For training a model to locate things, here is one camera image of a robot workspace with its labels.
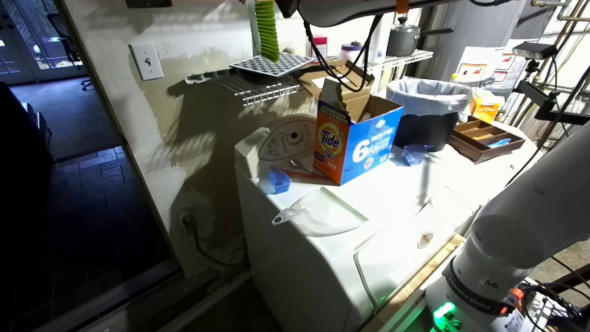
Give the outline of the small blue plastic cup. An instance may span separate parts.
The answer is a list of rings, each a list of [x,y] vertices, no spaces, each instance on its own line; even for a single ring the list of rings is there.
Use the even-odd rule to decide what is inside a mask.
[[[267,173],[269,194],[284,194],[289,190],[291,179],[286,171],[269,171]]]

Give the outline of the clear plastic dustpan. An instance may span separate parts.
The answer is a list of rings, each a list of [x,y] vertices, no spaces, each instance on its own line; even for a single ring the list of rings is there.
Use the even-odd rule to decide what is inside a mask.
[[[367,221],[365,214],[326,188],[302,195],[271,219],[275,227],[293,225],[304,236],[345,234]]]

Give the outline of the Tide detergent cardboard box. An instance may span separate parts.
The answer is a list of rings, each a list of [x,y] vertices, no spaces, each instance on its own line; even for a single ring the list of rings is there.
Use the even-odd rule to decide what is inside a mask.
[[[317,100],[313,168],[345,184],[391,159],[404,107],[370,92],[374,77],[335,63],[339,79],[308,68],[300,85]]]

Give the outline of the white washing machine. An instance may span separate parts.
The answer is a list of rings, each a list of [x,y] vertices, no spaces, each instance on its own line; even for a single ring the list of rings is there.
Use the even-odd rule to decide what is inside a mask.
[[[284,129],[260,127],[234,146],[252,278],[284,332],[359,332],[533,155],[533,146],[524,144],[474,164],[446,146],[420,164],[385,160],[347,184],[334,184],[311,179],[308,155],[286,147],[286,136]],[[288,173],[288,192],[269,194],[273,170]],[[335,236],[304,236],[293,225],[271,223],[321,188],[369,221]]]

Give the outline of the blue plastic scoop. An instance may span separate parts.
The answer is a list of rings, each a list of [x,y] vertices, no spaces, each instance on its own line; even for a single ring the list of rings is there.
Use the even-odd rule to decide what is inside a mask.
[[[426,160],[428,149],[424,146],[406,146],[402,149],[402,162],[406,166],[415,166]]]

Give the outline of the white jar purple lid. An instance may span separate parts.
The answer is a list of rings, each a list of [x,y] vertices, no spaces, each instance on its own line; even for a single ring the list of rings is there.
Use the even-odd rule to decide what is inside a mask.
[[[343,44],[343,46],[341,46],[339,55],[341,55],[345,61],[354,63],[354,61],[358,59],[359,52],[361,52],[361,44],[359,44],[359,42],[348,42],[348,44]]]

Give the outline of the pink detergent package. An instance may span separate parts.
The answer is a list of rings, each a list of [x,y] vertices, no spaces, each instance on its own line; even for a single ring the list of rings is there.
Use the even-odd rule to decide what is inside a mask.
[[[317,53],[321,53],[323,57],[328,55],[328,37],[317,35],[317,37],[311,39],[311,42],[313,42],[313,46],[317,48],[317,50],[315,50]]]

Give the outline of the trash bin with white bag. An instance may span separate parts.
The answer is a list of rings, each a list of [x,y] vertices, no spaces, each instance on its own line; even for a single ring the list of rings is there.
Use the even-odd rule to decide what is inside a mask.
[[[402,107],[394,144],[439,151],[455,124],[468,118],[472,88],[452,81],[406,77],[391,81],[385,98]]]

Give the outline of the grey metal kettle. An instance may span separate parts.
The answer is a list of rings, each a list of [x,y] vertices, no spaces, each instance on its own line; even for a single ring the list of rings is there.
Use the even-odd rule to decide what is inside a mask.
[[[398,17],[389,31],[387,55],[391,57],[409,57],[418,44],[420,37],[452,33],[452,28],[439,29],[420,29],[409,24],[406,17]]]

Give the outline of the wooden tray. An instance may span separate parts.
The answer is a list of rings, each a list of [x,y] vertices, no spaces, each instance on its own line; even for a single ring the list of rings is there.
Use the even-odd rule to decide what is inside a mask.
[[[520,149],[524,140],[498,125],[470,118],[453,127],[448,144],[474,164],[479,164]]]

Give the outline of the yellow box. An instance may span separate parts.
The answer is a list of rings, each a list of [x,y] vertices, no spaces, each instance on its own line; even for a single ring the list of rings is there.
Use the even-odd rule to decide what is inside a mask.
[[[472,116],[483,120],[487,124],[494,122],[500,109],[503,105],[503,98],[492,94],[485,88],[472,90]]]

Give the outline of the white wall outlet plate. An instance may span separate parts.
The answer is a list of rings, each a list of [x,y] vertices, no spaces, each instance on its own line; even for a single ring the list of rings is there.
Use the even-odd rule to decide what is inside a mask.
[[[160,79],[164,76],[157,48],[153,44],[133,44],[131,53],[144,81]]]

